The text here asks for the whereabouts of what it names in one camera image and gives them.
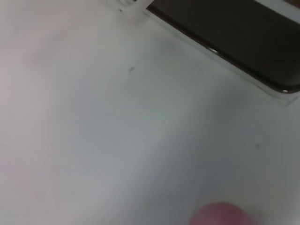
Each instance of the white tabletop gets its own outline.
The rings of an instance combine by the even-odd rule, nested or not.
[[[0,224],[186,225],[214,201],[299,224],[299,101],[146,16],[28,1],[0,52]]]

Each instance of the speck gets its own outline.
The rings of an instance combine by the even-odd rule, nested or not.
[[[128,72],[131,73],[132,71],[134,71],[134,69],[135,69],[134,67],[131,67],[131,68],[128,69]]]

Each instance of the white desk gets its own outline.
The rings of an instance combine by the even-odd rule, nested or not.
[[[0,224],[186,225],[212,201],[299,223],[299,101],[147,17],[59,2],[0,52]]]

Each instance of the white surface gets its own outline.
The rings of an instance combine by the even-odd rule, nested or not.
[[[285,17],[300,23],[300,9],[284,0],[256,0],[264,6],[278,12]]]
[[[0,52],[0,224],[185,225],[211,201],[299,224],[299,101],[151,19],[59,2]]]

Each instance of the white table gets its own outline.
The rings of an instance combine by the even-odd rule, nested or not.
[[[213,201],[299,223],[299,101],[146,16],[28,1],[0,52],[0,224],[186,225]]]

